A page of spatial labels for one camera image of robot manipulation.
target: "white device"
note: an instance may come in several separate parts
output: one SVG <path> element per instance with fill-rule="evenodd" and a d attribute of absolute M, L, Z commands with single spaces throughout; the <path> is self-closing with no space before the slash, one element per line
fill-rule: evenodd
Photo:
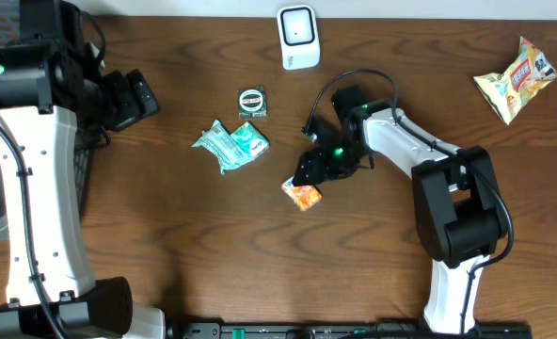
<path fill-rule="evenodd" d="M 307 5 L 281 8 L 277 23 L 282 67 L 299 70 L 318 65 L 320 41 L 314 9 Z"/>

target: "white wall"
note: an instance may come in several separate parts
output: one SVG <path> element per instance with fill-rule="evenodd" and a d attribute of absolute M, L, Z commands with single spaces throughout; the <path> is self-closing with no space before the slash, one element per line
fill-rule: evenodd
<path fill-rule="evenodd" d="M 557 0 L 70 0 L 92 14 L 274 17 L 306 3 L 323 18 L 557 20 Z"/>

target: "chip bag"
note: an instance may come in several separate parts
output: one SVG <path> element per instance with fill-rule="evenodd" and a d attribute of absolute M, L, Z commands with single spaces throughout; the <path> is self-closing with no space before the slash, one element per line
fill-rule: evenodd
<path fill-rule="evenodd" d="M 520 38 L 519 56 L 502 74 L 475 76 L 475 84 L 506 124 L 540 89 L 557 78 L 557 71 L 531 42 Z"/>

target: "wooden table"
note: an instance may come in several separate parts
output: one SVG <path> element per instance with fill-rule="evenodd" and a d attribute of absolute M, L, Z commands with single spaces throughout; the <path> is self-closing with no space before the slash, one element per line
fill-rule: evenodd
<path fill-rule="evenodd" d="M 281 67 L 274 19 L 100 23 L 108 69 L 142 70 L 163 112 L 113 135 L 94 158 L 83 231 L 98 278 L 126 277 L 148 305 L 232 322 L 420 316 L 431 260 L 401 171 L 377 156 L 376 169 L 322 184 L 323 199 L 305 213 L 280 190 L 311 148 L 299 130 L 322 85 L 374 67 L 400 85 L 414 122 L 491 155 L 517 241 L 484 272 L 476 317 L 527 321 L 535 338 L 557 337 L 557 80 L 510 127 L 471 80 L 505 70 L 521 35 L 557 69 L 557 23 L 319 20 L 321 64 L 299 72 Z M 354 83 L 369 98 L 391 95 L 368 75 L 340 86 Z M 216 159 L 191 145 L 215 119 L 240 126 L 236 91 L 256 85 L 269 116 L 254 123 L 272 146 L 222 176 Z M 318 114 L 333 119 L 328 98 Z M 0 303 L 7 275 L 0 243 Z"/>

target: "black cable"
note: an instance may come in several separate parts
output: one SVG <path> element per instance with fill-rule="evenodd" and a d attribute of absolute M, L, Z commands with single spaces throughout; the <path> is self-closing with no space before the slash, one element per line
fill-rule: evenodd
<path fill-rule="evenodd" d="M 383 73 L 379 70 L 357 69 L 357 70 L 352 70 L 352 71 L 342 73 L 342 74 L 337 75 L 334 78 L 332 78 L 323 87 L 323 89 L 321 89 L 320 93 L 316 97 L 316 101 L 314 102 L 314 105 L 312 106 L 312 110 L 310 112 L 310 118 L 308 119 L 308 123 L 306 124 L 306 127 L 304 128 L 304 131 L 303 131 L 304 134 L 308 135 L 309 132 L 310 132 L 310 125 L 311 125 L 312 119 L 314 117 L 314 112 L 316 111 L 316 107 L 318 106 L 318 103 L 320 102 L 320 99 L 323 96 L 323 94 L 325 93 L 326 89 L 328 89 L 328 87 L 330 85 L 332 85 L 334 82 L 336 82 L 337 80 L 342 79 L 347 75 L 356 74 L 356 73 L 373 73 L 373 74 L 381 75 L 385 79 L 390 81 L 391 84 L 393 85 L 393 100 L 391 101 L 391 115 L 393 117 L 394 122 L 399 124 L 400 127 L 402 127 L 410 135 L 412 135 L 413 137 L 416 137 L 417 139 L 419 139 L 420 141 L 425 143 L 427 146 L 429 146 L 431 149 L 442 152 L 442 153 L 448 155 L 451 159 L 458 162 L 458 164 L 460 164 L 461 166 L 464 166 L 468 170 L 469 173 L 475 175 L 485 185 L 487 190 L 489 190 L 489 192 L 494 196 L 494 198 L 496 199 L 496 201 L 498 203 L 498 206 L 500 207 L 501 211 L 504 213 L 504 216 L 506 218 L 506 227 L 507 227 L 507 230 L 508 230 L 508 239 L 507 239 L 507 242 L 506 242 L 506 248 L 504 248 L 504 250 L 502 251 L 501 254 L 497 255 L 494 258 L 490 258 L 490 259 L 486 260 L 485 262 L 474 265 L 469 271 L 469 280 L 468 280 L 468 283 L 467 283 L 467 291 L 465 293 L 465 299 L 464 299 L 464 302 L 463 302 L 463 312 L 460 315 L 461 316 L 461 322 L 460 322 L 461 331 L 460 332 L 462 334 L 462 333 L 465 332 L 465 316 L 466 316 L 466 313 L 467 313 L 467 309 L 469 308 L 470 290 L 471 290 L 471 287 L 472 287 L 472 284 L 473 284 L 473 280 L 475 279 L 475 272 L 482 267 L 487 267 L 487 266 L 490 266 L 492 264 L 498 263 L 500 260 L 504 259 L 508 255 L 508 253 L 510 253 L 511 249 L 513 248 L 513 243 L 515 242 L 515 227 L 513 225 L 513 219 L 511 217 L 511 214 L 510 214 L 508 208 L 506 207 L 506 204 L 504 203 L 504 200 L 502 199 L 502 196 L 498 192 L 498 189 L 496 189 L 496 187 L 494 187 L 490 183 L 490 181 L 487 180 L 487 178 L 479 170 L 477 170 L 471 163 L 469 163 L 467 160 L 463 159 L 461 156 L 459 156 L 455 153 L 451 153 L 450 151 L 440 147 L 438 145 L 439 141 L 437 139 L 435 139 L 433 141 L 427 140 L 424 137 L 420 136 L 415 131 L 413 131 L 412 129 L 410 129 L 404 123 L 402 123 L 402 116 L 398 117 L 397 114 L 396 114 L 396 108 L 397 108 L 397 104 L 398 104 L 398 94 L 399 94 L 398 86 L 389 75 L 387 75 L 386 73 Z"/>
<path fill-rule="evenodd" d="M 92 150 L 96 150 L 96 149 L 101 149 L 103 147 L 107 147 L 111 144 L 111 136 L 109 136 L 109 132 L 102 127 L 101 125 L 99 126 L 99 135 L 97 137 L 103 137 L 105 140 L 105 143 L 101 143 L 101 139 L 98 138 L 92 142 L 90 142 L 87 146 L 80 146 L 80 147 L 76 147 L 75 150 L 76 151 L 92 151 Z"/>
<path fill-rule="evenodd" d="M 341 74 L 335 76 L 334 78 L 332 78 L 331 81 L 326 83 L 326 85 L 323 87 L 323 89 L 320 90 L 320 93 L 318 93 L 318 96 L 316 97 L 316 101 L 314 102 L 314 105 L 312 106 L 312 110 L 310 112 L 310 118 L 308 119 L 308 123 L 306 124 L 306 127 L 304 127 L 304 130 L 303 130 L 303 132 L 306 136 L 310 132 L 310 126 L 312 124 L 312 118 L 314 117 L 314 112 L 316 111 L 316 107 L 318 107 L 318 103 L 320 102 L 320 99 L 323 97 L 323 94 L 325 94 L 326 89 L 328 89 L 328 87 L 331 86 L 337 80 L 340 80 L 340 79 L 344 78 L 345 76 L 356 74 L 356 73 L 373 73 L 373 74 L 381 75 L 384 78 L 388 79 L 391 82 L 391 84 L 393 85 L 394 98 L 395 98 L 395 100 L 397 100 L 397 98 L 398 98 L 398 85 L 395 82 L 393 82 L 393 79 L 391 79 L 391 77 L 389 75 L 387 75 L 386 73 L 383 73 L 379 70 L 373 70 L 373 69 L 357 69 L 357 70 L 352 70 L 352 71 L 347 71 L 345 73 L 341 73 Z"/>
<path fill-rule="evenodd" d="M 103 62 L 103 58 L 105 57 L 105 50 L 106 50 L 106 45 L 107 45 L 107 43 L 105 41 L 105 35 L 103 34 L 103 31 L 101 30 L 101 28 L 97 24 L 97 21 L 94 19 L 94 17 L 92 15 L 90 15 L 90 13 L 88 13 L 86 11 L 82 11 L 82 16 L 84 16 L 85 18 L 87 18 L 90 21 L 90 23 L 92 24 L 94 29 L 99 34 L 99 37 L 101 37 L 101 49 L 99 50 L 99 54 L 94 59 L 95 66 L 97 68 L 99 68 L 99 66 L 101 66 L 101 62 Z"/>
<path fill-rule="evenodd" d="M 32 232 L 32 218 L 30 215 L 30 202 L 29 193 L 27 187 L 27 175 L 28 169 L 25 166 L 24 158 L 19 148 L 13 143 L 12 139 L 8 136 L 7 132 L 0 126 L 0 137 L 5 141 L 8 148 L 10 149 L 15 162 L 17 163 L 18 177 L 20 181 L 20 188 L 22 193 L 22 207 L 24 212 L 24 233 L 25 233 L 25 246 L 27 248 L 27 263 L 30 268 L 31 277 L 29 279 L 34 284 L 36 289 L 36 294 L 40 300 L 40 305 L 46 316 L 46 320 L 53 329 L 55 335 L 60 339 L 65 339 L 66 336 L 61 328 L 61 324 L 58 323 L 51 310 L 51 305 L 46 298 L 46 293 L 44 291 L 44 285 L 42 284 L 41 275 L 38 269 L 38 263 L 36 261 L 36 252 L 34 251 L 34 235 Z"/>

